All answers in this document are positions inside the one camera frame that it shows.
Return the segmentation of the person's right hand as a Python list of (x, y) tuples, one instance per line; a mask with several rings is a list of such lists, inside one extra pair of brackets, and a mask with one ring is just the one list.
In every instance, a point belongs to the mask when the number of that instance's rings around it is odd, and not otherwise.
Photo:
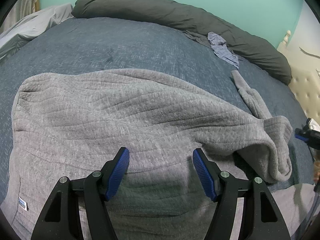
[(319, 155), (315, 156), (315, 160), (313, 162), (313, 180), (315, 183), (319, 181), (320, 177), (320, 161), (319, 161)]

